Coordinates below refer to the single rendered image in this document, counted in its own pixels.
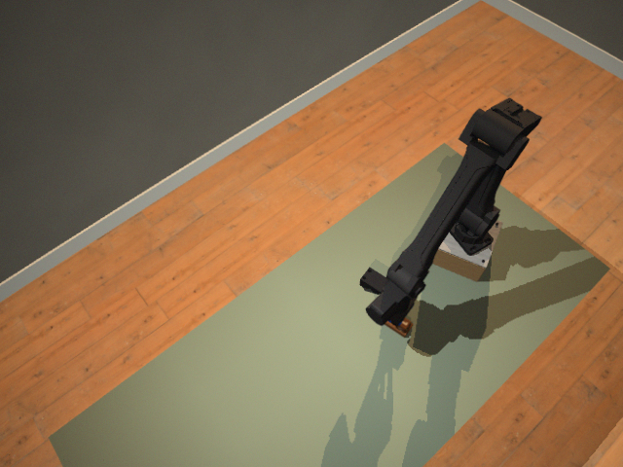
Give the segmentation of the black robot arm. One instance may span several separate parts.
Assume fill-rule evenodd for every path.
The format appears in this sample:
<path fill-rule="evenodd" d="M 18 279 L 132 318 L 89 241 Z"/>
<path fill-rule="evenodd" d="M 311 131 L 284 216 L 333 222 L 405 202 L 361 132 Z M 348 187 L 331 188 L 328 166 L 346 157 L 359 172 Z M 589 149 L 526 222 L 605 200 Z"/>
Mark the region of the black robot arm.
<path fill-rule="evenodd" d="M 467 145 L 458 171 L 414 241 L 389 267 L 386 277 L 368 268 L 360 278 L 365 291 L 380 294 L 366 307 L 375 323 L 383 326 L 399 305 L 424 290 L 423 281 L 448 233 L 469 256 L 492 244 L 488 231 L 500 211 L 494 206 L 496 191 L 505 170 L 519 158 L 530 141 L 527 136 L 542 119 L 523 108 L 509 97 L 472 115 L 458 139 Z"/>

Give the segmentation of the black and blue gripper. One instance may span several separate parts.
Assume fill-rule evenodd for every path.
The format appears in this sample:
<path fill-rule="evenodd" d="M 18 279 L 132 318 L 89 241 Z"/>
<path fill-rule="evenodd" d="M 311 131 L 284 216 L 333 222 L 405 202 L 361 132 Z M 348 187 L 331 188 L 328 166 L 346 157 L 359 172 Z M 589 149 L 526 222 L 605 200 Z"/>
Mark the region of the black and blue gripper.
<path fill-rule="evenodd" d="M 401 325 L 401 323 L 403 322 L 403 320 L 406 317 L 406 315 L 409 313 L 409 311 L 414 306 L 416 299 L 417 298 L 413 298 L 412 300 L 409 301 L 409 303 L 406 303 L 404 305 L 399 305 L 400 309 L 389 319 L 388 322 L 390 322 L 394 326 Z"/>

